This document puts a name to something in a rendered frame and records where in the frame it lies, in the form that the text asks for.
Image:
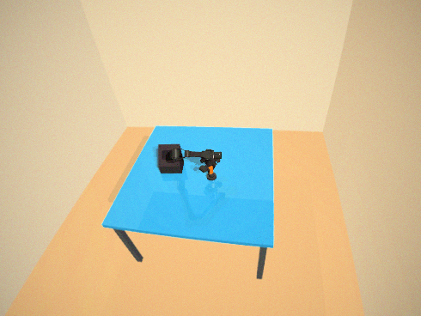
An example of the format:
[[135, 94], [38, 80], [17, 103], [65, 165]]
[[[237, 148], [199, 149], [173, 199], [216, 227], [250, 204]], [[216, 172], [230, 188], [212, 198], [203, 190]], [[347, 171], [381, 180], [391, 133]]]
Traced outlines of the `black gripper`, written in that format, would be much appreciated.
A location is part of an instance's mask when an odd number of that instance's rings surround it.
[[206, 171], [208, 173], [210, 173], [209, 167], [210, 166], [213, 166], [213, 170], [214, 170], [214, 168], [216, 167], [217, 163], [219, 163], [220, 161], [221, 161], [220, 159], [214, 159], [214, 160], [210, 160], [210, 161], [207, 161], [206, 160], [206, 165], [205, 166], [202, 165], [201, 167], [199, 167], [199, 170], [201, 172], [203, 172], [203, 173], [205, 173]]

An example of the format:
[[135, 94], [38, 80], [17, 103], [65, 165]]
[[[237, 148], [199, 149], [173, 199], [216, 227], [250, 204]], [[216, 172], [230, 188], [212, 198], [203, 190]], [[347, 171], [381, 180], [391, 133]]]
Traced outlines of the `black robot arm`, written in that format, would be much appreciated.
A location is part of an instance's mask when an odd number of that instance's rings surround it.
[[202, 159], [200, 160], [200, 162], [206, 164], [206, 160], [210, 161], [214, 159], [222, 159], [222, 152], [214, 152], [214, 150], [212, 149], [206, 149], [201, 152], [182, 149], [185, 151], [185, 156], [180, 158], [180, 149], [181, 148], [172, 148], [172, 150], [169, 150], [168, 160], [175, 161], [175, 160], [182, 160], [185, 157], [201, 157]]

